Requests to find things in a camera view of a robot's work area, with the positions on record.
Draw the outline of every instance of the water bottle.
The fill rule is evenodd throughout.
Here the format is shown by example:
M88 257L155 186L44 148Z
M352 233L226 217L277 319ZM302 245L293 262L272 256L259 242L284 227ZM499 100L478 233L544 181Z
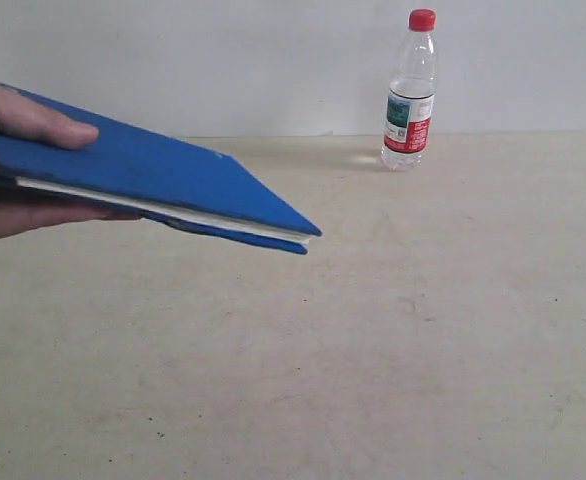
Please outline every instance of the water bottle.
M413 10L400 44L389 86L382 162L406 171L422 160L426 148L438 69L433 39L435 12Z

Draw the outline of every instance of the red label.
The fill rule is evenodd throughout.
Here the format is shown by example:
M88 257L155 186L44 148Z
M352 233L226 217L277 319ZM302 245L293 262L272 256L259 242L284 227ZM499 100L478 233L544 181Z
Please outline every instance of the red label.
M415 153L424 150L430 125L430 117L421 122L410 122L404 142L393 140L387 135L384 137L384 144L391 150L401 153Z

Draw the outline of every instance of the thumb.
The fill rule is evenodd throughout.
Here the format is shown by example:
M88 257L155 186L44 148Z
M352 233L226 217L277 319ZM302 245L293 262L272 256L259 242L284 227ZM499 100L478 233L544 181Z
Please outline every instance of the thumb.
M77 149L93 143L98 130L0 86L0 132L5 135Z

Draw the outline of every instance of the table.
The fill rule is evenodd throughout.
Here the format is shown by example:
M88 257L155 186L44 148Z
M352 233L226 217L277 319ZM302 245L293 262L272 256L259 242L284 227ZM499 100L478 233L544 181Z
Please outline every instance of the table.
M0 241L0 479L586 478L586 132L197 141L325 235Z

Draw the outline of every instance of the blue book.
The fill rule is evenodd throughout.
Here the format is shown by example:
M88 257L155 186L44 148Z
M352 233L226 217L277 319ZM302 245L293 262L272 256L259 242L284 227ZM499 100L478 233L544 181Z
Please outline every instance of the blue book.
M81 199L178 230L298 254L322 235L232 156L16 90L95 125L100 135L66 150L0 134L0 187Z

